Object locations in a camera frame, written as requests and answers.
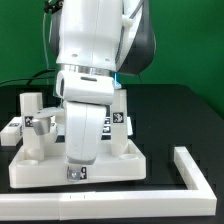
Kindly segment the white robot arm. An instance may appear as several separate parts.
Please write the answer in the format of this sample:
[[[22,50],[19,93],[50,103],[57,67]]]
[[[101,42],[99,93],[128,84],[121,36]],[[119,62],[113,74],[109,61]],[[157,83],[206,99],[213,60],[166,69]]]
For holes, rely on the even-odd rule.
[[[63,104],[34,115],[34,130],[64,125],[65,142],[47,148],[47,183],[143,179],[146,161],[128,139],[126,91],[111,77],[136,75],[152,61],[147,0],[64,0],[58,31],[56,94]]]

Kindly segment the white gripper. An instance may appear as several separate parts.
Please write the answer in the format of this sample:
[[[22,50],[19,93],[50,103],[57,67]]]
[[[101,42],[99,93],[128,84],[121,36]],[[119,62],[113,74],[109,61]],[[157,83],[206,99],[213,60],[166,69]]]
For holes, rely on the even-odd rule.
[[[65,148],[70,163],[67,179],[87,179],[87,168],[97,157],[106,116],[106,106],[113,103],[114,80],[111,77],[62,70],[57,75],[56,93],[63,108],[40,109],[33,115],[32,125],[38,136],[50,132],[51,118],[64,119]]]

